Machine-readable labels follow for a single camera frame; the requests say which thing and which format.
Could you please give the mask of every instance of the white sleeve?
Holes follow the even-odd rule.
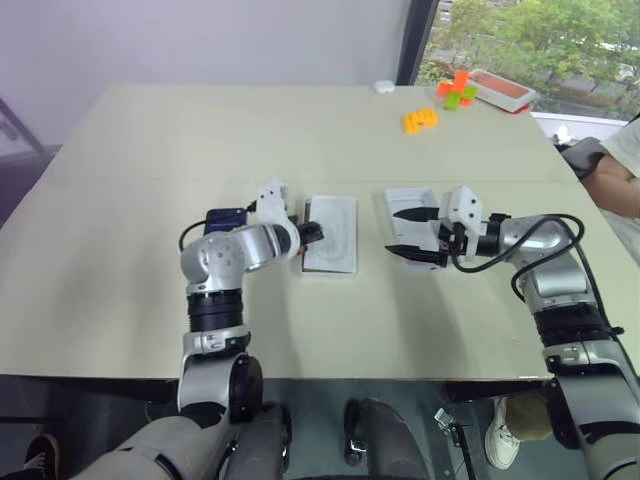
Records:
[[[634,176],[640,177],[640,119],[625,125],[600,145]]]

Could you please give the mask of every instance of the person's arm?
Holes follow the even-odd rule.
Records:
[[[582,180],[595,204],[624,217],[640,217],[640,189],[630,180],[633,174],[611,155],[605,155],[596,169]]]

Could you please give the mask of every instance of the toy block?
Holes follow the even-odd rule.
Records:
[[[427,127],[435,127],[438,125],[438,114],[433,108],[423,108],[420,110],[422,116],[422,124]]]
[[[420,133],[420,125],[415,122],[413,113],[409,113],[402,118],[404,133],[414,135]]]
[[[436,90],[436,93],[438,95],[447,95],[448,93],[451,92],[452,88],[453,88],[453,83],[440,82],[438,84],[438,89]]]
[[[450,93],[447,95],[447,99],[444,102],[445,110],[457,110],[458,105],[460,105],[460,98],[462,97],[459,93]]]
[[[476,98],[477,93],[478,93],[478,87],[474,87],[473,85],[467,85],[464,88],[464,92],[462,93],[462,98],[473,100],[474,98]]]
[[[456,72],[451,91],[453,93],[464,93],[464,88],[467,86],[467,80],[469,80],[469,72]]]

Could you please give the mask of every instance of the green block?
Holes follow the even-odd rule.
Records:
[[[461,93],[448,93],[447,99],[444,102],[445,110],[457,110],[460,105]]]
[[[464,93],[462,94],[462,98],[473,100],[474,98],[476,98],[476,93],[478,93],[478,87],[474,87],[473,85],[467,85],[464,88]]]

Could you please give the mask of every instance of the sneaker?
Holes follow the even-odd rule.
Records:
[[[500,470],[506,470],[516,459],[520,440],[514,437],[507,428],[507,398],[501,398],[496,404],[493,422],[484,436],[484,450],[489,463]]]
[[[59,463],[58,442],[51,435],[45,433],[29,445],[24,460],[24,469],[40,471],[44,480],[57,480]]]

